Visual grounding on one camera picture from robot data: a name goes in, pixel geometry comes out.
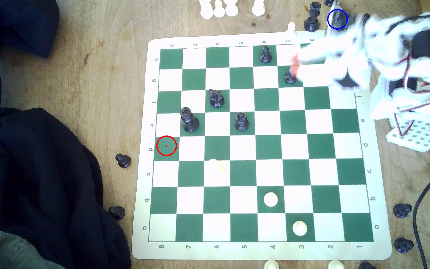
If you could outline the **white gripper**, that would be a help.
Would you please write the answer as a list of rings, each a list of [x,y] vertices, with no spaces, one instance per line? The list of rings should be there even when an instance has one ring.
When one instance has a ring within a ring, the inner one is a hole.
[[[323,64],[326,60],[331,74],[330,85],[341,90],[367,89],[371,80],[372,65],[366,53],[365,23],[354,22],[342,30],[329,28],[326,36],[331,39],[334,51],[328,56],[328,41],[317,40],[302,45],[291,59],[290,73],[305,82],[306,64]]]

